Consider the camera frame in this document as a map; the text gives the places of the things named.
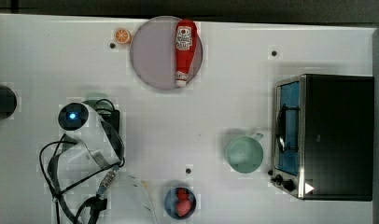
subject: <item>round plate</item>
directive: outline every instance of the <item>round plate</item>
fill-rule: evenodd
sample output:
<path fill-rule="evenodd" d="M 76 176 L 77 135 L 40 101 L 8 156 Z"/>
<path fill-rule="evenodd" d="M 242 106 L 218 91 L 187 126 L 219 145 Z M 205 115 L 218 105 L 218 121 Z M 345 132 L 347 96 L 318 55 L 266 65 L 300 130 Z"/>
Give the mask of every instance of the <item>round plate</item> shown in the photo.
<path fill-rule="evenodd" d="M 178 88 L 175 84 L 175 27 L 179 21 L 170 16 L 151 19 L 139 28 L 131 44 L 134 71 L 140 79 L 159 90 Z M 198 36 L 188 82 L 198 73 L 202 58 L 202 42 Z"/>

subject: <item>toaster oven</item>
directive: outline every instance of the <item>toaster oven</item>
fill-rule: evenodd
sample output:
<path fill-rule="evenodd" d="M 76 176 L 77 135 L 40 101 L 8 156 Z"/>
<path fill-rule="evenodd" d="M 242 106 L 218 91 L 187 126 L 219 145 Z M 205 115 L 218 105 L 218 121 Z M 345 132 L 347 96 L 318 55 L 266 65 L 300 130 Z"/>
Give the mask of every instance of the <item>toaster oven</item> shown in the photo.
<path fill-rule="evenodd" d="M 371 201 L 373 108 L 373 77 L 277 83 L 273 185 L 304 200 Z"/>

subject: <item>light green mug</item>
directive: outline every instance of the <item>light green mug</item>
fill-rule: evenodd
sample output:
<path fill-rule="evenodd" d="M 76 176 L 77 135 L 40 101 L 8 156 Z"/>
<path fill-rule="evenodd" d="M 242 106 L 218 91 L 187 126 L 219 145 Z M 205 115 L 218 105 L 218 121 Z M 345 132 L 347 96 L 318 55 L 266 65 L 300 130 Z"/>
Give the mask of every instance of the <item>light green mug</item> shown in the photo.
<path fill-rule="evenodd" d="M 248 174 L 262 164 L 263 150 L 259 140 L 262 133 L 253 136 L 240 136 L 233 139 L 227 147 L 226 156 L 230 166 L 237 172 Z"/>

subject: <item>blue bowl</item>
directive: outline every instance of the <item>blue bowl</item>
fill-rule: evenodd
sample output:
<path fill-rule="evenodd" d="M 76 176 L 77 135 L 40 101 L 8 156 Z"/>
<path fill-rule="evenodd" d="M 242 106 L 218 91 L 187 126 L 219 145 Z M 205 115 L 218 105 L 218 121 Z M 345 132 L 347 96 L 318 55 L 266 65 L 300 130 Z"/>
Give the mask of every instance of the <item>blue bowl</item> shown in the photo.
<path fill-rule="evenodd" d="M 186 189 L 189 192 L 189 201 L 192 204 L 192 207 L 190 208 L 189 212 L 183 217 L 180 217 L 177 211 L 175 210 L 175 205 L 179 202 L 177 198 L 178 189 Z M 174 189 L 169 190 L 169 192 L 167 193 L 164 205 L 165 205 L 166 213 L 169 214 L 170 217 L 175 218 L 175 219 L 185 219 L 187 217 L 190 217 L 195 211 L 196 198 L 193 192 L 188 188 L 174 188 Z"/>

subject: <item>red food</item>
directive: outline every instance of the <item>red food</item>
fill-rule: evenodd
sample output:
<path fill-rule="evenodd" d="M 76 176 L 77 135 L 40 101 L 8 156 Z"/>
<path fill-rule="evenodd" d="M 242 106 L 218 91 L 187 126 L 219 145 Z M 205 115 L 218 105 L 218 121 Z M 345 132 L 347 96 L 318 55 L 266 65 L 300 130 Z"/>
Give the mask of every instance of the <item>red food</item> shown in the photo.
<path fill-rule="evenodd" d="M 189 198 L 190 193 L 186 189 L 178 189 L 177 198 L 180 201 L 185 201 Z"/>
<path fill-rule="evenodd" d="M 185 216 L 192 207 L 192 204 L 190 203 L 190 200 L 181 201 L 175 206 L 175 210 L 177 211 L 177 214 L 179 217 Z"/>

